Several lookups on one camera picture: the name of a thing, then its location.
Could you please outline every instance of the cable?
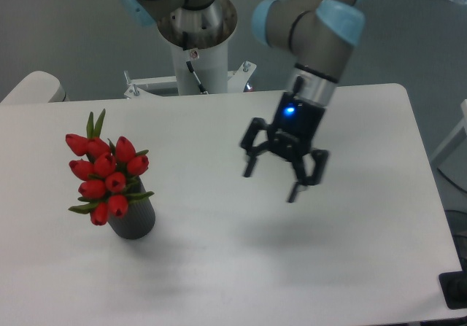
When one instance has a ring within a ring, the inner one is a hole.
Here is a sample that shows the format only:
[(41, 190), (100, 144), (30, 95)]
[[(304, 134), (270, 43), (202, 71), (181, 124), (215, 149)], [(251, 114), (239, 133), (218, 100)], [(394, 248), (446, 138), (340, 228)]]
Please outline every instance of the cable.
[(459, 191), (461, 191), (462, 193), (467, 193), (467, 190), (463, 189), (462, 187), (460, 187), (459, 185), (457, 185), (455, 182), (453, 182), (450, 178), (447, 177), (447, 175), (445, 173), (443, 173), (443, 171), (440, 169), (440, 168), (437, 168), (436, 169), (440, 174), (441, 176), (447, 181), (449, 182), (453, 187), (455, 187), (456, 189), (458, 189)]
[(193, 68), (193, 65), (191, 64), (191, 61), (187, 61), (187, 67), (188, 67), (188, 70), (193, 74), (193, 76), (195, 77), (196, 79), (196, 82), (198, 83), (198, 89), (199, 89), (199, 92), (203, 95), (209, 95), (209, 93), (207, 92), (206, 88), (201, 84), (201, 81), (199, 80), (198, 78), (198, 75), (196, 74), (195, 72), (195, 69)]

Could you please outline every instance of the white chair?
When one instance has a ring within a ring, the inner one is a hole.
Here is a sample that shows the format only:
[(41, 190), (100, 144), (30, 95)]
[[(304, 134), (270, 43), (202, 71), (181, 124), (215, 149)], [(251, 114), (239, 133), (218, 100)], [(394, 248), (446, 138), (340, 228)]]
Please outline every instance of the white chair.
[(430, 156), (430, 163), (438, 167), (467, 138), (467, 100), (460, 104), (463, 119), (451, 130)]
[(60, 81), (51, 74), (35, 71), (19, 82), (0, 104), (40, 104), (62, 101), (69, 101), (69, 98)]

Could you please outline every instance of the gray vase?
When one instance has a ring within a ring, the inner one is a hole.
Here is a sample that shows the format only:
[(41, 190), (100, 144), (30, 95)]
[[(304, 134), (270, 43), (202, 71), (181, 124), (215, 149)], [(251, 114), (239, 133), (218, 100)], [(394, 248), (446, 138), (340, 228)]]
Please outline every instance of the gray vase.
[[(145, 191), (140, 181), (139, 185), (135, 185), (131, 192), (143, 193)], [(153, 229), (155, 223), (154, 208), (149, 198), (146, 198), (143, 201), (130, 204), (123, 217), (117, 218), (110, 214), (107, 222), (119, 237), (136, 240), (147, 235)]]

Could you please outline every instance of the metal cylinder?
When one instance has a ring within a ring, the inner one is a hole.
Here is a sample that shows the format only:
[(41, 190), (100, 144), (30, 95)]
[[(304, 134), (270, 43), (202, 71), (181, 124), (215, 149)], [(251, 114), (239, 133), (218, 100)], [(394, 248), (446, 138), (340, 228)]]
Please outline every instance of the metal cylinder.
[(203, 10), (179, 8), (171, 14), (174, 35), (182, 47), (204, 49), (219, 43), (223, 34), (223, 11), (219, 0)]
[(334, 90), (336, 89), (336, 83), (330, 82), (327, 79), (318, 77), (307, 71), (294, 69), (289, 83), (287, 84), (288, 91), (293, 91), (293, 86), (295, 85), (297, 77), (302, 77), (304, 80), (298, 92), (301, 98), (319, 107), (326, 107), (329, 105)]
[[(183, 36), (180, 37), (180, 28), (182, 26), (177, 24), (174, 26), (177, 14), (187, 14), (185, 11), (173, 12), (158, 21), (158, 29), (162, 37), (170, 44), (179, 95), (198, 95), (200, 93), (196, 79), (187, 68), (186, 61), (188, 60), (191, 61), (201, 84), (209, 94), (227, 93), (228, 41), (236, 30), (237, 14), (235, 7), (229, 0), (217, 1), (222, 9), (222, 16), (220, 18), (212, 16), (212, 18), (216, 21), (222, 21), (221, 35), (201, 36), (202, 39), (204, 38), (203, 41), (188, 42), (188, 47), (183, 40)], [(216, 9), (216, 2), (212, 6), (213, 9)]]

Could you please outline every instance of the green leaf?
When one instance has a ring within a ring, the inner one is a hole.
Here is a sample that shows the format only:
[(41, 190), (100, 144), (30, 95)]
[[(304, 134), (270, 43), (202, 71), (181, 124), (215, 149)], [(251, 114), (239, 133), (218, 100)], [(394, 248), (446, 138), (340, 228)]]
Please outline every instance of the green leaf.
[(149, 152), (149, 150), (142, 150), (136, 153), (136, 156), (143, 156), (146, 155)]
[(113, 155), (115, 155), (115, 145), (114, 145), (114, 143), (110, 139), (107, 139), (107, 140), (109, 140), (110, 152)]
[(99, 202), (98, 200), (91, 200), (90, 198), (86, 198), (86, 197), (78, 197), (78, 201), (79, 202)]
[(128, 200), (128, 204), (132, 204), (135, 202), (145, 200), (146, 198), (149, 198), (152, 195), (154, 195), (154, 192), (148, 191), (146, 193), (128, 193), (125, 195), (125, 197)]
[(99, 118), (97, 119), (96, 125), (94, 126), (93, 137), (98, 138), (101, 136), (102, 125), (104, 124), (105, 109), (102, 110)]
[(89, 174), (88, 178), (92, 179), (92, 180), (104, 180), (104, 178), (102, 176), (99, 176), (97, 174)]
[(89, 113), (88, 124), (86, 125), (86, 136), (91, 139), (94, 134), (94, 113)]
[(89, 214), (99, 205), (99, 202), (91, 202), (88, 204), (82, 204), (81, 206), (72, 206), (68, 208), (69, 211), (74, 211), (78, 214)]

